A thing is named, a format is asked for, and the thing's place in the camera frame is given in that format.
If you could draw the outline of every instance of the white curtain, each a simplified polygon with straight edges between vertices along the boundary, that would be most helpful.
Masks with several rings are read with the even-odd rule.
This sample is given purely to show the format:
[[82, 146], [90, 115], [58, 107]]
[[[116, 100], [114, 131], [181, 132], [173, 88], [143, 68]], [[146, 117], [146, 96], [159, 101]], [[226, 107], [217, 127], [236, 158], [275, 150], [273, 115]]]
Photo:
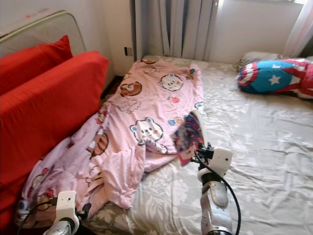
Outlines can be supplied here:
[[291, 58], [300, 55], [306, 44], [313, 37], [313, 0], [308, 0], [288, 37], [284, 55]]
[[135, 50], [208, 60], [213, 0], [134, 0]]

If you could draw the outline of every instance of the pink blanket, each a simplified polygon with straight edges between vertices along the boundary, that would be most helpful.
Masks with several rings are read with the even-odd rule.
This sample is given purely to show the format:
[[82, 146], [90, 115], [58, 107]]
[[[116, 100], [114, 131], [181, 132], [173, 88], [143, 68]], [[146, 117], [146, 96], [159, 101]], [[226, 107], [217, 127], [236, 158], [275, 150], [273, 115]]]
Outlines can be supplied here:
[[[179, 68], [135, 62], [98, 113], [36, 164], [18, 213], [64, 190], [77, 191], [78, 210], [92, 204], [89, 216], [108, 201], [129, 208], [143, 173], [176, 157], [170, 135], [185, 115], [201, 108], [201, 71], [196, 64]], [[53, 212], [55, 207], [43, 205], [28, 224], [53, 221]]]

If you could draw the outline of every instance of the black cable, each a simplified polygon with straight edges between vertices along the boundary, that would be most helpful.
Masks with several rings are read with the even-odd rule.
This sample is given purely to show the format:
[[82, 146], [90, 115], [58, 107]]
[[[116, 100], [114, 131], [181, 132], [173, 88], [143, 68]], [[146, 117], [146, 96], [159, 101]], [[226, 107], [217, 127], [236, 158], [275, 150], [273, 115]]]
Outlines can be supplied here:
[[207, 168], [209, 171], [211, 171], [213, 173], [213, 175], [215, 177], [217, 177], [218, 179], [220, 179], [229, 189], [229, 191], [231, 192], [231, 195], [234, 198], [236, 207], [237, 207], [237, 212], [238, 212], [238, 223], [237, 223], [237, 229], [236, 229], [236, 234], [235, 235], [239, 235], [239, 231], [240, 231], [240, 225], [241, 225], [241, 211], [240, 211], [240, 206], [239, 206], [239, 202], [237, 200], [237, 197], [235, 195], [234, 190], [232, 189], [232, 187], [229, 185], [229, 183], [222, 177], [220, 176], [216, 171], [214, 171], [212, 168], [210, 168], [209, 166], [207, 166], [199, 157], [199, 155], [197, 154], [197, 152], [201, 152], [200, 150], [196, 149], [195, 150], [195, 155], [200, 163], [200, 165], [204, 166], [205, 168]]
[[26, 220], [29, 218], [29, 216], [39, 207], [39, 206], [42, 206], [42, 205], [45, 205], [45, 204], [51, 204], [50, 200], [49, 201], [46, 201], [46, 202], [42, 202], [42, 203], [39, 203], [37, 204], [33, 209], [30, 210], [30, 212], [27, 214], [27, 216], [25, 217], [25, 219], [23, 220], [23, 222], [21, 223], [20, 227], [19, 227], [19, 230], [18, 232], [16, 233], [16, 235], [19, 235], [20, 234], [20, 231], [24, 225], [24, 223], [26, 222]]

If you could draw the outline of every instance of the bed sheet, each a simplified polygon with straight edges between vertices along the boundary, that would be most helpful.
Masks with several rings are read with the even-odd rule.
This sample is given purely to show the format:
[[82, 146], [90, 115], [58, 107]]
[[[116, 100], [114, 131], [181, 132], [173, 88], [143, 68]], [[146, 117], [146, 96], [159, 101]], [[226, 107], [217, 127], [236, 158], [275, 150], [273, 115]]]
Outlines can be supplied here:
[[[313, 103], [241, 92], [233, 65], [194, 62], [202, 70], [208, 140], [234, 151], [225, 178], [240, 202], [240, 234], [313, 234]], [[85, 226], [99, 235], [200, 235], [197, 167], [181, 168], [174, 160], [146, 174], [131, 209], [106, 204]], [[235, 230], [237, 212], [231, 206]]]

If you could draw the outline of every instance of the white wall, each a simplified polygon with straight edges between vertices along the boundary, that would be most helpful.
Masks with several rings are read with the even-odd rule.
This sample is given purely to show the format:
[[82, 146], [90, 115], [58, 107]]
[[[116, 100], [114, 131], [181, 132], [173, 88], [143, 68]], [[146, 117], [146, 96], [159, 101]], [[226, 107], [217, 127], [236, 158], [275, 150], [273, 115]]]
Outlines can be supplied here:
[[124, 76], [134, 62], [134, 57], [124, 52], [124, 47], [133, 47], [130, 0], [102, 0], [102, 3], [114, 71]]
[[108, 85], [114, 77], [114, 66], [104, 24], [102, 0], [0, 0], [0, 25], [22, 20], [26, 15], [43, 8], [67, 10], [74, 15], [86, 49], [96, 50], [110, 60], [105, 82]]
[[249, 51], [282, 53], [302, 6], [270, 0], [224, 0], [210, 61], [233, 64]]

